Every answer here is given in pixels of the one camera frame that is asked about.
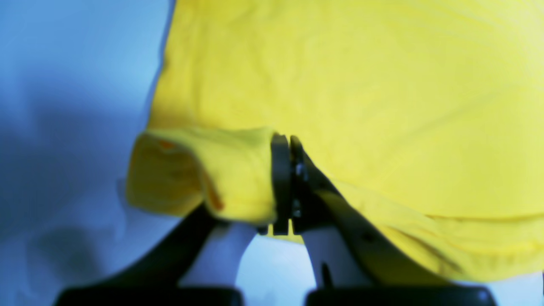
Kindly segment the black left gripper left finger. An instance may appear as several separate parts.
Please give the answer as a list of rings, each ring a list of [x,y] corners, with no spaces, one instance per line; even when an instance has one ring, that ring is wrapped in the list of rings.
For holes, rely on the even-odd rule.
[[[56,306],[243,306],[235,279],[245,226],[194,210],[140,260],[106,280],[71,287]]]

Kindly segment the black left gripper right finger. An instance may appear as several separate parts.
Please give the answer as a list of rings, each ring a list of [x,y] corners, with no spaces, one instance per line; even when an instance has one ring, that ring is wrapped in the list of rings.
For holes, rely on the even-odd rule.
[[[465,287],[418,265],[344,199],[295,137],[271,141],[274,235],[303,238],[316,289],[307,306],[495,306],[486,287]]]

